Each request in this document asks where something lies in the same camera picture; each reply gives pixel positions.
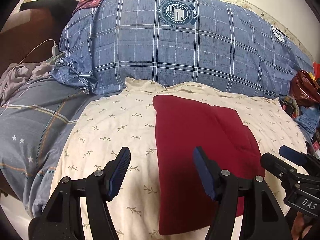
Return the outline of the right hand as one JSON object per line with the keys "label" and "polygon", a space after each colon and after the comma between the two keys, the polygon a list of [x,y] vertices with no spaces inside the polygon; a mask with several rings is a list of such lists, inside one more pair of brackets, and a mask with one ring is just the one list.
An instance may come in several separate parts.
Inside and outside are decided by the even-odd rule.
{"label": "right hand", "polygon": [[319,220],[307,223],[304,215],[297,212],[293,226],[291,229],[291,236],[293,240],[299,239],[319,239]]}

